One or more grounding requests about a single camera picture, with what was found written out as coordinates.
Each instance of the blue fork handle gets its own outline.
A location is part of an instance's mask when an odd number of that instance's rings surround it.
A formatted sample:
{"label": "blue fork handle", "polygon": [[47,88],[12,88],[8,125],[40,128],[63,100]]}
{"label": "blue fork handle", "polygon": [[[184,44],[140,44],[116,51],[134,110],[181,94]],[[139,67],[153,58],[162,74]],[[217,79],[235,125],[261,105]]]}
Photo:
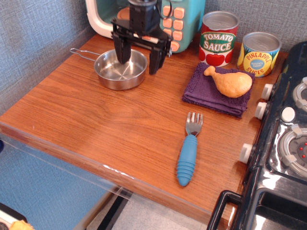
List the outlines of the blue fork handle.
{"label": "blue fork handle", "polygon": [[183,142],[177,165],[177,178],[181,186],[186,186],[194,173],[197,139],[189,134]]}

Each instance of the pan handle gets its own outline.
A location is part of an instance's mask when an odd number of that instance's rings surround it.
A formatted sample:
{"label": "pan handle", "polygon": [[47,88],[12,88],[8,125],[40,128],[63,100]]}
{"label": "pan handle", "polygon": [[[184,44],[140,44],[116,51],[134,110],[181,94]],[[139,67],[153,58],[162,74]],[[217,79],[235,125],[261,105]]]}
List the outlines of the pan handle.
{"label": "pan handle", "polygon": [[76,48],[71,48],[69,51],[70,51],[71,53],[73,53],[73,54],[77,54],[77,55],[79,55],[80,57],[85,58],[85,59],[88,59],[88,60],[91,60],[91,61],[96,61],[96,60],[95,60],[95,59],[91,59],[91,58],[89,58],[89,57],[85,57],[85,56],[83,56],[82,54],[80,54],[80,53],[78,53],[78,52],[81,52],[81,53],[90,53],[90,54],[95,54],[95,55],[100,56],[100,54],[98,54],[98,53],[94,53],[94,52],[87,51],[87,50],[79,50],[79,49],[76,49]]}

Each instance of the microwave button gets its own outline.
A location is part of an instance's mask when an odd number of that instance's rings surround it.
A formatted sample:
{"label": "microwave button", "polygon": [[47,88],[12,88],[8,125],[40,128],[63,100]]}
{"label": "microwave button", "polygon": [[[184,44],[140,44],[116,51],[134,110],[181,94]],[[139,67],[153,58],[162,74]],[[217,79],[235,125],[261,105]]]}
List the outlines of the microwave button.
{"label": "microwave button", "polygon": [[178,19],[183,19],[184,17],[184,9],[181,7],[177,7],[174,9],[174,17]]}
{"label": "microwave button", "polygon": [[168,16],[170,10],[171,10],[170,6],[164,6],[163,7],[163,15]]}
{"label": "microwave button", "polygon": [[173,25],[173,20],[171,18],[163,19],[163,26],[166,28],[171,28]]}
{"label": "microwave button", "polygon": [[172,51],[173,51],[173,52],[176,52],[177,50],[179,50],[180,45],[179,45],[178,42],[172,41],[172,42],[171,42],[171,48],[172,48]]}
{"label": "microwave button", "polygon": [[173,38],[176,41],[181,41],[182,40],[182,36],[183,36],[183,33],[181,31],[174,31],[173,32]]}
{"label": "microwave button", "polygon": [[170,29],[164,29],[163,31],[170,36],[172,35],[172,30],[170,30]]}
{"label": "microwave button", "polygon": [[183,29],[183,21],[182,20],[174,20],[173,28],[175,30],[182,30]]}

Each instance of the tomato sauce can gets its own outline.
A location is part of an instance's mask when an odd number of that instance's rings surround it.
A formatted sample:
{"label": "tomato sauce can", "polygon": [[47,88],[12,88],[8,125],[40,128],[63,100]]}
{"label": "tomato sauce can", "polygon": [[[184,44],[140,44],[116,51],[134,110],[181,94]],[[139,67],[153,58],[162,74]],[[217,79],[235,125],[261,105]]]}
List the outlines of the tomato sauce can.
{"label": "tomato sauce can", "polygon": [[229,64],[238,27],[238,17],[230,12],[213,11],[205,14],[201,26],[200,61],[215,67]]}
{"label": "tomato sauce can", "polygon": [[252,32],[243,37],[237,62],[239,70],[254,73],[255,77],[269,75],[275,65],[282,42],[266,32]]}

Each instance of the stove burner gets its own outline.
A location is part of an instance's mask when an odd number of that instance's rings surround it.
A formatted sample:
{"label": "stove burner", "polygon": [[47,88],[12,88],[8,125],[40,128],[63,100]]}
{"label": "stove burner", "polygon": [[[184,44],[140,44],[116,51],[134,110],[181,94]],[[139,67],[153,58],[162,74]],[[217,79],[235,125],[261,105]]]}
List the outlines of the stove burner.
{"label": "stove burner", "polygon": [[291,141],[289,147],[291,150],[292,145],[296,146],[296,152],[298,156],[301,158],[303,162],[307,163],[307,157],[306,157],[307,156],[307,142],[305,142],[307,137],[303,137],[300,139],[304,139],[304,140]]}
{"label": "stove burner", "polygon": [[307,112],[307,77],[302,79],[302,83],[293,90],[295,105]]}
{"label": "stove burner", "polygon": [[282,161],[297,174],[307,177],[307,128],[292,125],[279,142]]}

